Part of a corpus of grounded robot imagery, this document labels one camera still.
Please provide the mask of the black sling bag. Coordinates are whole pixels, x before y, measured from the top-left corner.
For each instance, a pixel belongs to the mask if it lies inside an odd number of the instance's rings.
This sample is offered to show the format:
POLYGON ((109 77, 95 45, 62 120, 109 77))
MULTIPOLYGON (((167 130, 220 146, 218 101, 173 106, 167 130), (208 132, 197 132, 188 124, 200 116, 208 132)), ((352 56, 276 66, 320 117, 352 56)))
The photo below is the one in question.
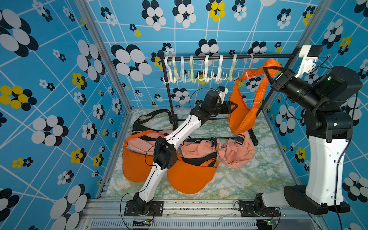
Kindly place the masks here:
POLYGON ((168 109, 158 109, 139 116, 133 123, 130 135, 139 134, 143 131, 155 131, 167 136, 173 130, 174 125, 171 112, 168 109))
POLYGON ((178 160, 172 168, 179 170, 190 166, 217 168, 221 142, 216 138, 207 140, 186 139, 180 146, 178 160))

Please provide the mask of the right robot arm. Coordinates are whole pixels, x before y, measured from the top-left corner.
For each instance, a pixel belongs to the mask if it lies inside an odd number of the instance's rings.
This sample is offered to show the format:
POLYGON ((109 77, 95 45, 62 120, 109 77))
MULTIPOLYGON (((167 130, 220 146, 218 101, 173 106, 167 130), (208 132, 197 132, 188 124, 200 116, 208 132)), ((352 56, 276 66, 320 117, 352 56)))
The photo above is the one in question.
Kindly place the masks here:
POLYGON ((285 94, 304 108, 302 116, 310 144, 310 172, 306 185, 286 186, 283 190, 259 193, 254 210, 263 216, 272 208, 292 207, 313 215, 348 213, 350 205, 343 200, 342 174, 344 153, 353 135, 353 119, 341 105, 362 88, 358 74, 347 67, 336 66, 308 84, 287 68, 271 77, 272 67, 264 72, 272 89, 285 94))

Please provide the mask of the orange sling bag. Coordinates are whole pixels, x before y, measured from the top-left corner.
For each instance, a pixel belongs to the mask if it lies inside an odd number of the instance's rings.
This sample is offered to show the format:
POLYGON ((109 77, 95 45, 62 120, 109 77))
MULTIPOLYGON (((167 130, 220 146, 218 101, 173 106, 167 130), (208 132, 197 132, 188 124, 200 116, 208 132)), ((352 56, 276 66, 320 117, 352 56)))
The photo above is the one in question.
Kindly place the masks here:
POLYGON ((214 177, 217 168, 190 166, 169 169, 167 178, 174 189, 185 194, 200 192, 214 177))
POLYGON ((127 141, 131 139, 126 138, 122 153, 122 167, 123 173, 127 180, 136 183, 143 183, 148 178, 152 164, 153 156, 146 154, 135 153, 127 149, 127 141))
POLYGON ((263 68, 265 67, 281 67, 280 62, 270 58, 264 62, 262 67, 258 69, 248 69, 244 72, 242 77, 235 81, 233 92, 230 95, 230 102, 236 104, 238 107, 228 115, 229 128, 233 134, 242 134, 247 130, 253 128, 259 105, 264 98, 269 81, 265 76, 263 68), (244 102, 240 89, 239 81, 246 81, 250 78, 263 75, 263 79, 255 93, 253 106, 249 108, 244 102))

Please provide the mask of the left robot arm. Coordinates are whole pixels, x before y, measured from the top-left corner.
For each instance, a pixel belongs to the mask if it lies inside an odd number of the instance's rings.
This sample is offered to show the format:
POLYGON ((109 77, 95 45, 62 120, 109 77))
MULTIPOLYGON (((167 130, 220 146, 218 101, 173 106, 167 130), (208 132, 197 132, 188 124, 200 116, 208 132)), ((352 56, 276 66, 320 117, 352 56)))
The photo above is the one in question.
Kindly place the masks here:
POLYGON ((237 105, 225 101, 226 87, 220 86, 215 91, 208 91, 203 102, 194 107, 188 118, 166 137, 157 138, 154 145, 153 165, 142 189, 133 196, 133 203, 140 214, 148 213, 155 191, 164 173, 172 168, 178 157, 176 151, 180 144, 196 129, 200 128, 211 116, 231 114, 237 105))

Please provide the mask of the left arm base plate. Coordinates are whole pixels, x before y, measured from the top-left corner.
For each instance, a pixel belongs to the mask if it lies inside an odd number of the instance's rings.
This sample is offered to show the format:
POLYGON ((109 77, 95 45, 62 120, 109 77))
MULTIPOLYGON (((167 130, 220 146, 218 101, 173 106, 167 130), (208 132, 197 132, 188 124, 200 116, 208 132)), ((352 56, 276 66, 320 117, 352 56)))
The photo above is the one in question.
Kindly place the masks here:
POLYGON ((136 204, 133 200, 126 203, 124 209, 124 216, 126 217, 161 217, 163 215, 164 202, 163 201, 151 201, 145 204, 136 204))

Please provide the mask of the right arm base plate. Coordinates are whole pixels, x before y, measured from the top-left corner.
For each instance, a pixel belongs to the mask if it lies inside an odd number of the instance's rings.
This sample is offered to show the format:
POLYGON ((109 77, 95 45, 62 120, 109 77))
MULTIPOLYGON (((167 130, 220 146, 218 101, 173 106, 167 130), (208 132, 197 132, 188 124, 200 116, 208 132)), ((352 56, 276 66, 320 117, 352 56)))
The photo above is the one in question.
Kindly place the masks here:
POLYGON ((242 217, 280 217, 278 208, 267 208, 254 201, 237 201, 236 209, 240 211, 242 217))

